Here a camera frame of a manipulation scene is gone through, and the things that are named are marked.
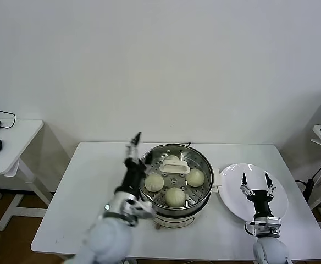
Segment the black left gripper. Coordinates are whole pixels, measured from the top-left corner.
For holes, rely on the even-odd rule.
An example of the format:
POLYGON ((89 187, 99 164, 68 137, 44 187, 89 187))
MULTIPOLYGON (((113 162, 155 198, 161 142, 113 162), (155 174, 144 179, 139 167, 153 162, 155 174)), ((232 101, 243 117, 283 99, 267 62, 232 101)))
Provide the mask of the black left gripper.
POLYGON ((126 173, 119 187, 115 189, 115 193, 125 192, 134 196, 140 196, 140 182, 146 177, 145 171, 149 171, 152 167, 153 152, 149 150, 145 154, 144 161, 139 159, 138 145, 142 132, 138 132, 126 145, 126 173))

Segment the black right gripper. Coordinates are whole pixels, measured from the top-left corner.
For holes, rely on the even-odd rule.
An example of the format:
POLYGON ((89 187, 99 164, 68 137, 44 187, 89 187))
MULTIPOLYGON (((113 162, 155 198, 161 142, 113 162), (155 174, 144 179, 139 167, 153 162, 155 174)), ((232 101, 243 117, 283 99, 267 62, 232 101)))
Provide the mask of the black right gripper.
POLYGON ((240 190, 247 197, 247 199, 254 204, 255 214, 254 219, 260 217, 273 217, 272 211, 269 207, 269 203, 273 200, 273 192, 276 186, 273 184, 268 173, 265 173, 265 179, 268 190, 252 190, 247 184, 247 178, 245 172, 243 172, 240 190))

